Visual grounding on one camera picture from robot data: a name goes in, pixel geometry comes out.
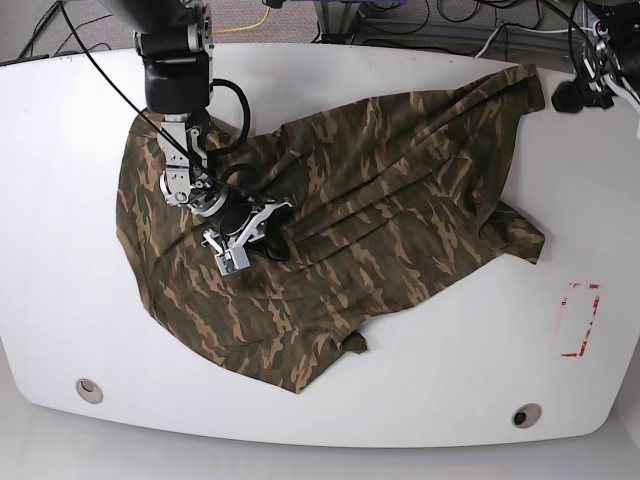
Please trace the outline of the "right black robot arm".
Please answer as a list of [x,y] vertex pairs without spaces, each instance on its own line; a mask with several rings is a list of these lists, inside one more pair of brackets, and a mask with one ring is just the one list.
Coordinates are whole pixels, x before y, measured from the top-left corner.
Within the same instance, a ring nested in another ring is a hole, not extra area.
[[[213,76],[212,18],[201,1],[106,1],[104,7],[134,31],[145,70],[149,111],[161,115],[158,143],[165,155],[160,187],[166,203],[186,207],[209,224],[204,240],[215,248],[224,273],[249,265],[254,251],[284,261],[289,249],[280,231],[291,205],[253,192],[256,172],[240,164],[218,172],[216,163],[246,143],[251,125],[248,99],[235,83]],[[208,150],[211,119],[206,109],[214,88],[234,91],[243,125],[230,145]]]

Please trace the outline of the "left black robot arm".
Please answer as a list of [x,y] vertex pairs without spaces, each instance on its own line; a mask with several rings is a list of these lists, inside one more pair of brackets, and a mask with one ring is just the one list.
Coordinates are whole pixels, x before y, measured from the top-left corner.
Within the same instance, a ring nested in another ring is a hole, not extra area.
[[561,82],[551,96],[554,109],[576,114],[583,108],[614,106],[616,97],[639,108],[639,3],[573,1],[564,12],[544,5],[567,24],[574,79]]

